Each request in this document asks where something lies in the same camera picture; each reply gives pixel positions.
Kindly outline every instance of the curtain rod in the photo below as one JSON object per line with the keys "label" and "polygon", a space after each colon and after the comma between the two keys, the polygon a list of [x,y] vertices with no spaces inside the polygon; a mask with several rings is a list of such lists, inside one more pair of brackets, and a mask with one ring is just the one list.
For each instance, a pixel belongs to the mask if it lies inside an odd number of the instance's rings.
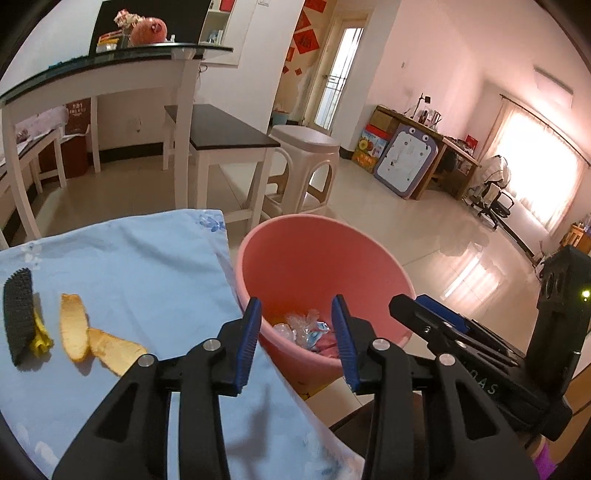
{"label": "curtain rod", "polygon": [[573,145],[572,141],[569,140],[568,138],[566,138],[563,134],[561,134],[558,130],[555,129],[554,125],[550,125],[546,120],[544,120],[543,118],[541,118],[537,113],[533,112],[532,110],[530,110],[527,107],[524,107],[523,105],[521,105],[519,102],[516,102],[515,100],[513,100],[513,98],[507,97],[507,95],[503,95],[502,93],[499,94],[502,98],[504,98],[505,100],[509,100],[511,103],[513,103],[514,105],[517,105],[519,108],[521,108],[522,110],[525,110],[526,112],[528,112],[530,115],[536,117],[540,122],[542,122],[545,126],[549,127],[552,129],[552,131],[558,135],[560,138],[562,138],[562,140],[564,140],[569,146],[570,148],[572,148],[575,153],[581,157],[583,159],[583,161],[587,164],[587,166],[589,168],[591,168],[591,163],[589,163],[589,160],[587,160],[587,157],[585,155],[583,155],[583,153]]}

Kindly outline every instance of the doorway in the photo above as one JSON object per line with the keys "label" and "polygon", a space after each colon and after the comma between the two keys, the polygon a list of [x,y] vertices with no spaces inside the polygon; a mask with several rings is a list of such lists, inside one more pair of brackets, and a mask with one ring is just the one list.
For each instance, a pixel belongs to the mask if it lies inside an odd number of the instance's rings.
{"label": "doorway", "polygon": [[305,115],[308,127],[330,135],[366,21],[366,14],[335,19],[310,88]]}

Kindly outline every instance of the floral pattern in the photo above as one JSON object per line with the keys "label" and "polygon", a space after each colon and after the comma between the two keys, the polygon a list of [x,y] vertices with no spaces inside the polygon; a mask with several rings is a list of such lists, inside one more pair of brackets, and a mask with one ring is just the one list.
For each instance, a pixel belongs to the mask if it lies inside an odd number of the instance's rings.
{"label": "floral pattern", "polygon": [[199,214],[199,225],[207,228],[212,233],[218,230],[226,231],[226,222],[219,210],[204,210],[203,213]]}
{"label": "floral pattern", "polygon": [[41,251],[43,247],[38,242],[29,242],[21,245],[21,250],[24,252],[24,261],[28,264],[31,270],[39,270],[41,268]]}

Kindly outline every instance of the red decoration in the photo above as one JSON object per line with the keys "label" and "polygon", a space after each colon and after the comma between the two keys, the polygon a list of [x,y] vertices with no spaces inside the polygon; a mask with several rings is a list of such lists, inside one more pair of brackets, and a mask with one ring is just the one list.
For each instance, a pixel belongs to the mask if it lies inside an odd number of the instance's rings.
{"label": "red decoration", "polygon": [[231,12],[232,7],[234,6],[234,1],[235,0],[222,0],[222,3],[220,4],[220,10],[222,12]]}
{"label": "red decoration", "polygon": [[304,30],[303,32],[294,33],[294,42],[300,55],[320,48],[313,28]]}
{"label": "red decoration", "polygon": [[129,41],[134,47],[163,43],[166,40],[166,35],[166,23],[159,18],[148,17],[134,27]]}
{"label": "red decoration", "polygon": [[290,47],[289,50],[287,50],[287,57],[285,58],[285,61],[292,61],[295,51],[295,47]]}
{"label": "red decoration", "polygon": [[300,19],[297,21],[297,25],[295,26],[295,31],[303,30],[304,28],[308,28],[312,23],[308,19],[308,15],[303,10],[300,12]]}
{"label": "red decoration", "polygon": [[306,0],[304,2],[304,7],[311,8],[312,10],[316,10],[321,14],[324,13],[324,9],[326,8],[326,1],[324,0]]}
{"label": "red decoration", "polygon": [[472,151],[474,151],[476,149],[476,146],[478,145],[478,140],[476,138],[468,135],[466,137],[466,144],[468,145],[469,148],[472,149]]}

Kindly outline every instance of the curtain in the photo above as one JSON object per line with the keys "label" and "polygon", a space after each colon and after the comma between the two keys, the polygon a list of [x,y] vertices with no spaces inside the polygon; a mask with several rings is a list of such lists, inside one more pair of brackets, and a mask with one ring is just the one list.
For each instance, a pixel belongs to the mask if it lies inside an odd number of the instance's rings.
{"label": "curtain", "polygon": [[584,161],[552,128],[506,99],[480,159],[495,155],[511,169],[507,191],[553,234],[579,189]]}

